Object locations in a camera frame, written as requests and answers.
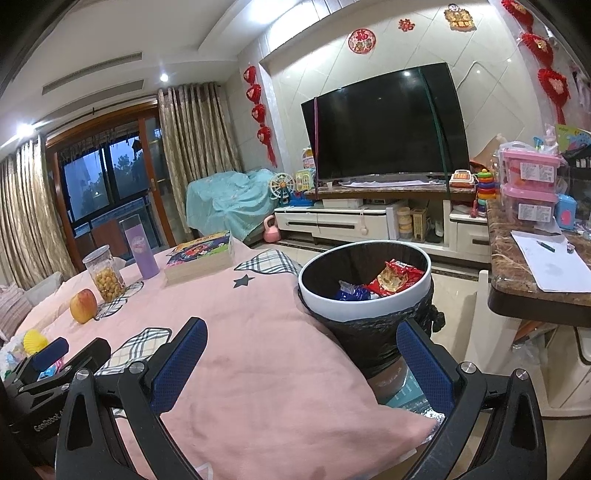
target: television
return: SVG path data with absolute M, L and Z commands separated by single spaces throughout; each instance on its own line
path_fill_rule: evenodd
M 314 99 L 301 108 L 320 180 L 440 176 L 444 161 L 449 175 L 469 168 L 462 111 L 447 63 L 386 73 L 316 101 L 317 118 Z

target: trash can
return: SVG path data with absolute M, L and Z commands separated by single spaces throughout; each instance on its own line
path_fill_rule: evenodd
M 425 274 L 408 289 L 389 297 L 335 300 L 339 280 L 367 285 L 391 260 L 412 265 Z M 398 324 L 412 318 L 428 335 L 445 325 L 443 314 L 431 302 L 431 259 L 412 244 L 373 240 L 333 248 L 309 261 L 300 271 L 298 283 L 300 298 L 310 314 L 334 334 L 380 402 L 388 401 L 404 386 L 407 374 L 396 346 Z

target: white drawer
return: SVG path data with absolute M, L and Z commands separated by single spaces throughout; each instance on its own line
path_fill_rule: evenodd
M 488 226 L 474 223 L 457 224 L 457 251 L 476 255 L 490 255 Z
M 279 230 L 308 232 L 313 235 L 319 234 L 318 215 L 311 212 L 301 213 L 275 213 Z
M 386 216 L 318 214 L 321 238 L 383 240 L 388 238 Z

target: pink kettlebell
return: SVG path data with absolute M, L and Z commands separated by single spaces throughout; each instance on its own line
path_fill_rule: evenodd
M 271 220 L 273 220 L 273 225 L 269 225 L 269 222 Z M 275 242 L 281 240 L 281 232 L 279 231 L 277 223 L 275 222 L 275 215 L 269 215 L 262 221 L 262 224 L 265 228 L 265 231 L 262 234 L 262 237 L 265 240 L 265 242 L 267 242 L 268 244 L 274 244 Z

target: pen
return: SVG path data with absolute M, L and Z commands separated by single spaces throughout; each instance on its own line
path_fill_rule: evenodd
M 549 245 L 546 245 L 544 242 L 538 242 L 538 245 L 541 245 L 542 247 L 544 247 L 546 250 L 550 250 L 552 253 L 555 253 L 556 250 L 554 248 L 552 248 Z

